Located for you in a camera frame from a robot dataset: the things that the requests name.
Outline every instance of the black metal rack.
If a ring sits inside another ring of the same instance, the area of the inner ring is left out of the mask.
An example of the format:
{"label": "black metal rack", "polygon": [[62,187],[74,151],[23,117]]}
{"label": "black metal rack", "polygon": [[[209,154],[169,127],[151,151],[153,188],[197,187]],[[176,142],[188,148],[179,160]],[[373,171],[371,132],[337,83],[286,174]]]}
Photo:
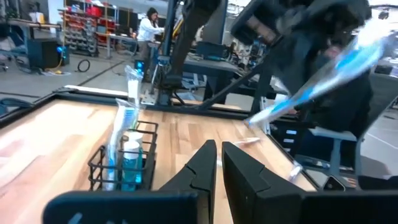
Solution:
{"label": "black metal rack", "polygon": [[[144,131],[140,130],[140,124],[149,124],[154,126],[154,131]],[[150,137],[150,141],[143,141],[142,147],[144,152],[142,153],[143,163],[140,169],[128,169],[118,162],[116,166],[107,166],[104,162],[106,157],[106,146],[101,146],[88,161],[88,166],[90,167],[90,174],[88,180],[90,181],[90,190],[102,190],[104,183],[114,183],[116,185],[116,190],[120,190],[123,184],[135,185],[136,189],[140,190],[150,190],[152,187],[152,180],[154,178],[155,171],[155,150],[156,150],[156,139],[157,139],[157,128],[159,125],[157,123],[151,123],[146,121],[138,121],[136,129],[130,129],[129,131],[137,131],[144,134],[144,139]],[[127,136],[123,136],[121,139],[120,146],[118,150],[119,154],[131,153],[138,154],[140,152],[127,152],[123,149],[123,143],[128,141]],[[117,180],[107,180],[104,171],[114,170],[118,174]],[[142,182],[125,182],[122,181],[121,175],[124,171],[139,171],[142,172]]]}

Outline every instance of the wooden table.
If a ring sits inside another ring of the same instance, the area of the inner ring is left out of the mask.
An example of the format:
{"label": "wooden table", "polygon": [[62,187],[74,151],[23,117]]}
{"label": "wooden table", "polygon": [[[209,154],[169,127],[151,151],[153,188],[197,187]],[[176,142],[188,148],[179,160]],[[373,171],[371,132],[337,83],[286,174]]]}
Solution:
{"label": "wooden table", "polygon": [[[88,189],[87,161],[106,142],[116,110],[115,106],[57,100],[0,130],[1,223],[40,223],[49,200],[69,190]],[[158,111],[143,111],[140,120],[159,124],[154,189],[174,176],[207,139],[216,141],[220,156],[223,141],[259,136],[261,142],[243,150],[283,178],[293,167],[265,134],[248,134],[241,121]],[[302,175],[296,184],[315,190]],[[215,223],[231,223],[221,167]]]}

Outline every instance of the black hair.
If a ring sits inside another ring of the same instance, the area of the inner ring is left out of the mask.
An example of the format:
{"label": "black hair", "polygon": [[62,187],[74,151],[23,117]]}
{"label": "black hair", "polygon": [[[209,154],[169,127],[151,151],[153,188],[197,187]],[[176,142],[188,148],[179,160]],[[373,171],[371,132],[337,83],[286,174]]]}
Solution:
{"label": "black hair", "polygon": [[152,26],[155,27],[155,21],[152,21],[152,15],[157,13],[156,9],[154,9],[153,7],[150,7],[147,11],[147,17],[150,20],[150,22],[152,23]]}

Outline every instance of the blue bottle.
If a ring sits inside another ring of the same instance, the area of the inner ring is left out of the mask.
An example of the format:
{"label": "blue bottle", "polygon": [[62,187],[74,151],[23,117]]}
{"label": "blue bottle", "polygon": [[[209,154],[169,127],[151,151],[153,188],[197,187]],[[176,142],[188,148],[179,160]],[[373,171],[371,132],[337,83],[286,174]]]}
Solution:
{"label": "blue bottle", "polygon": [[122,173],[122,181],[123,182],[133,182],[131,184],[122,184],[123,191],[135,191],[137,187],[136,179],[138,173],[140,171],[137,170],[125,170],[128,169],[140,169],[139,167],[139,148],[140,145],[136,141],[128,141],[124,143],[123,150],[125,153],[123,154],[123,173]]}
{"label": "blue bottle", "polygon": [[[139,154],[138,154],[138,158],[137,158],[137,166],[138,166],[139,169],[141,169],[142,168],[142,155],[144,153],[144,149],[142,148],[142,137],[143,137],[143,134],[139,133],[137,131],[133,131],[133,132],[130,132],[128,134],[128,136],[129,136],[129,141],[136,141],[139,144]],[[138,184],[142,183],[142,172],[141,171],[137,172],[136,182]]]}

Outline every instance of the office chair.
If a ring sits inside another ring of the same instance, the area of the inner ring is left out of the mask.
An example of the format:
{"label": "office chair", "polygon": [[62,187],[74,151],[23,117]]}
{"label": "office chair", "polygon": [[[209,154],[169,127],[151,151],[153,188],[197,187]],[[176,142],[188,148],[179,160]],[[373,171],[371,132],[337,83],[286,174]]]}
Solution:
{"label": "office chair", "polygon": [[[305,169],[320,171],[326,175],[333,175],[340,181],[344,182],[345,180],[341,178],[340,169],[341,165],[343,165],[341,163],[341,149],[343,148],[341,143],[342,141],[351,141],[351,143],[347,142],[347,144],[350,144],[354,150],[354,161],[352,162],[353,171],[351,173],[355,177],[361,175],[361,144],[364,140],[364,136],[373,123],[386,109],[388,109],[398,96],[398,78],[372,73],[370,74],[369,79],[371,82],[373,97],[369,102],[370,111],[368,112],[366,123],[363,124],[361,130],[357,130],[356,134],[349,131],[338,133],[319,127],[309,129],[314,136],[331,138],[333,140],[333,149],[331,150],[329,161],[324,161],[311,155],[302,155],[298,153],[295,156],[295,159],[299,163],[303,164]],[[320,168],[319,166],[308,165],[306,163],[307,161],[317,161],[322,164],[329,164],[330,166],[329,168],[325,166]]]}

